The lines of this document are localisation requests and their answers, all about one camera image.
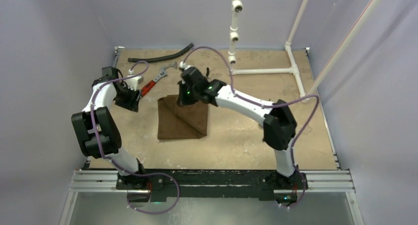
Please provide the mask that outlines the brown cloth napkin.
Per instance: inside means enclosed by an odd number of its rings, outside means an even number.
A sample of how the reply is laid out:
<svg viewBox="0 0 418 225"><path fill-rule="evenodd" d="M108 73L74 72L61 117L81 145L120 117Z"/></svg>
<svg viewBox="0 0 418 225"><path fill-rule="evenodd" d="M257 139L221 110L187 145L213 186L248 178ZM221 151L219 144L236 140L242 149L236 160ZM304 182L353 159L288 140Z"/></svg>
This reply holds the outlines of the brown cloth napkin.
<svg viewBox="0 0 418 225"><path fill-rule="evenodd" d="M178 95L158 99L158 140L201 139L208 135L209 106L179 106Z"/></svg>

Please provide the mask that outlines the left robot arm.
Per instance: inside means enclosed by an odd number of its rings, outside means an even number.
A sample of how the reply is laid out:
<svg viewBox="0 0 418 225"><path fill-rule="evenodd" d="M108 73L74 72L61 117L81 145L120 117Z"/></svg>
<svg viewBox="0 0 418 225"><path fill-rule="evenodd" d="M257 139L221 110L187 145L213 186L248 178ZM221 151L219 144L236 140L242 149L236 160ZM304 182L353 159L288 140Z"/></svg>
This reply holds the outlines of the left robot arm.
<svg viewBox="0 0 418 225"><path fill-rule="evenodd" d="M141 76L123 77L115 67L102 68L102 77L94 80L93 93L86 107L71 116L81 152L85 156L103 159L118 171L118 185L143 189L147 184L141 162L122 147L121 134L109 108L116 104L137 112L141 91Z"/></svg>

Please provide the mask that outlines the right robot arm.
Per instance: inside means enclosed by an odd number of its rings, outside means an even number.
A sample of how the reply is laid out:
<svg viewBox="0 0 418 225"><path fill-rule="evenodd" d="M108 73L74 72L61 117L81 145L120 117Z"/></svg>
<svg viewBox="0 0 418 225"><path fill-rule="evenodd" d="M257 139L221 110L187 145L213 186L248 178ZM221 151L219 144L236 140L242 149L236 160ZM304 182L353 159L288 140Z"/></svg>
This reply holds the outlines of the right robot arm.
<svg viewBox="0 0 418 225"><path fill-rule="evenodd" d="M208 80L191 65L181 64L180 70L179 106L201 102L254 120L263 130L262 141L274 150L278 185L288 189L296 183L291 144L296 137L297 122L285 101L273 103L246 95L218 79Z"/></svg>

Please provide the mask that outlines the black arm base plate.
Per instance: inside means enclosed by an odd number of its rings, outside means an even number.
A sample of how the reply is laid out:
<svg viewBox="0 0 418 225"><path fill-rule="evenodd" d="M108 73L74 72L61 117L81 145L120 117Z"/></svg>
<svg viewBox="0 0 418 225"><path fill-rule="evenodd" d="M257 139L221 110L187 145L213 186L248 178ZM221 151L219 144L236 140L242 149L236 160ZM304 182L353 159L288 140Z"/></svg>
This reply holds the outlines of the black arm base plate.
<svg viewBox="0 0 418 225"><path fill-rule="evenodd" d="M297 192L308 189L306 174L290 177L276 170L151 169L142 177L118 176L117 190L137 191L152 202L168 197L257 198L260 201L295 202Z"/></svg>

